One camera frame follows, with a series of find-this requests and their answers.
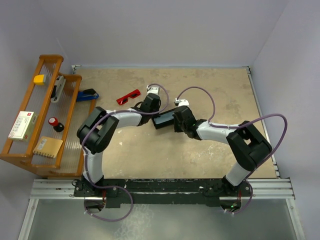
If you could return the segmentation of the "black sunglasses case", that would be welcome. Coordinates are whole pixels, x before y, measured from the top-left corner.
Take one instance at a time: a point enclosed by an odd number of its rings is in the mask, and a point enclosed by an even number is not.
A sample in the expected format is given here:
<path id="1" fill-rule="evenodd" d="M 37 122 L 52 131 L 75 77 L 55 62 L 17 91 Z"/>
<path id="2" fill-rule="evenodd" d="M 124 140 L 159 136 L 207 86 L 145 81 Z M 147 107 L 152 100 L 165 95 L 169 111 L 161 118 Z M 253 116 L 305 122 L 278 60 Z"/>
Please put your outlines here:
<path id="1" fill-rule="evenodd" d="M 151 118 L 156 130 L 162 129 L 174 124 L 175 108 L 159 113 Z"/>

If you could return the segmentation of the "red sunglasses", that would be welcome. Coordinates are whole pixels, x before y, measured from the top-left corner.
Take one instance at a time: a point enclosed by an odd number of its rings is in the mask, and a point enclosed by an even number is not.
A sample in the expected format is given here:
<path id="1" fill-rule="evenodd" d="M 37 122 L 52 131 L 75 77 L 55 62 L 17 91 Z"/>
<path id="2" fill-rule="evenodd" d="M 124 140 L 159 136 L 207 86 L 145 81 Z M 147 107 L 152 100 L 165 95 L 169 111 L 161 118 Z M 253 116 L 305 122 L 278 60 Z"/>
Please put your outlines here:
<path id="1" fill-rule="evenodd" d="M 120 97 L 116 100 L 119 105 L 124 105 L 128 102 L 129 99 L 135 99 L 141 95 L 141 92 L 138 89 L 133 90 L 132 92 Z"/>

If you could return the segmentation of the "blue cleaning cloth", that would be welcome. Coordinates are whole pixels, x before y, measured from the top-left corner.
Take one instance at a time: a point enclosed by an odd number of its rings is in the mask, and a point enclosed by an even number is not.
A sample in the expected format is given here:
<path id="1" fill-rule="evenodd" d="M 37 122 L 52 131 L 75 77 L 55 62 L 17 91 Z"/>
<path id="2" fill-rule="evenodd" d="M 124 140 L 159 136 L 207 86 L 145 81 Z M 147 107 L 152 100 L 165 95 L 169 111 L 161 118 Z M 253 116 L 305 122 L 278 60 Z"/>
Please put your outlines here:
<path id="1" fill-rule="evenodd" d="M 174 122 L 174 117 L 172 113 L 165 113 L 159 115 L 157 118 L 154 118 L 154 123 L 156 125 L 162 125 L 162 124 L 172 124 Z"/>

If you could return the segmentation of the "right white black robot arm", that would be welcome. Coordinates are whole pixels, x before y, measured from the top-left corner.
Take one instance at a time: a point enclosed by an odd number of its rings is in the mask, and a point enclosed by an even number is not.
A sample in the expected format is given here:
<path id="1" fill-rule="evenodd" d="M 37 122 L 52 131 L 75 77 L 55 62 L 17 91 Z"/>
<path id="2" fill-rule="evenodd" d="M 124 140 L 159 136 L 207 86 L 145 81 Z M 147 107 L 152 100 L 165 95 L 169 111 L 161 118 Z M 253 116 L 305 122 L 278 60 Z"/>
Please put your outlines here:
<path id="1" fill-rule="evenodd" d="M 248 121 L 240 125 L 211 126 L 208 120 L 196 119 L 186 105 L 173 111 L 173 121 L 176 133 L 183 132 L 189 138 L 199 141 L 215 141 L 229 145 L 236 163 L 222 179 L 222 190 L 228 196 L 233 196 L 240 190 L 240 184 L 272 151 L 267 139 L 253 124 L 248 124 Z"/>

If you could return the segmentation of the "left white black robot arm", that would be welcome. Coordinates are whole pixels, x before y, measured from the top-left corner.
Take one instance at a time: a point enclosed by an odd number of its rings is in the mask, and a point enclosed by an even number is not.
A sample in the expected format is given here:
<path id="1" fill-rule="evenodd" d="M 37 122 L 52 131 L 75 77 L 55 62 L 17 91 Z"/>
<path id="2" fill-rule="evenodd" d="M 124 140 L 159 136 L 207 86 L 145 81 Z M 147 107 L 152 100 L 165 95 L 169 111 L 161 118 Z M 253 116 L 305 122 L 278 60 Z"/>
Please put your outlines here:
<path id="1" fill-rule="evenodd" d="M 107 111 L 100 106 L 94 108 L 88 118 L 77 130 L 84 154 L 83 177 L 88 181 L 85 190 L 91 196 L 98 196 L 103 191 L 102 158 L 117 129 L 142 126 L 159 113 L 161 98 L 149 93 L 140 106 L 127 110 Z"/>

